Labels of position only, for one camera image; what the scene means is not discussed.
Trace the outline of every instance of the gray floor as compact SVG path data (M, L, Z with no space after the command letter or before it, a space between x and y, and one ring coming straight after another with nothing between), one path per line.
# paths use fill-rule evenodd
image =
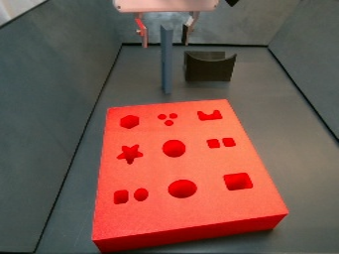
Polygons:
M232 81L186 83L185 50L237 53ZM232 103L289 215L273 231L160 246L146 252L339 252L337 142L266 48L174 47L173 63L173 92L164 95L160 47L122 47L37 252L97 252L89 236L106 108L214 98Z

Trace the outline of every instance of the small circular hole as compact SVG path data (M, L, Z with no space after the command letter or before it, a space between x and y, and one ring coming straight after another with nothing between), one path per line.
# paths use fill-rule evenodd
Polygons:
M164 121L164 124L165 124L166 126L172 126L172 125L173 125L173 121L172 121L172 120L165 120L165 121Z
M189 180L177 180L168 187L168 192L173 197L186 198L196 192L196 184Z
M144 201L148 198L148 191L146 191L146 189L144 189L144 188L137 189L134 191L134 193L133 193L133 198L137 201Z
M168 140L162 145L162 152L169 157L180 157L185 153L185 145L180 140Z
M169 118L172 118L172 119L177 118L177 114L176 113L170 113L169 114Z
M160 115L157 115L157 118L160 119L160 120L164 120L165 119L165 114L160 114Z

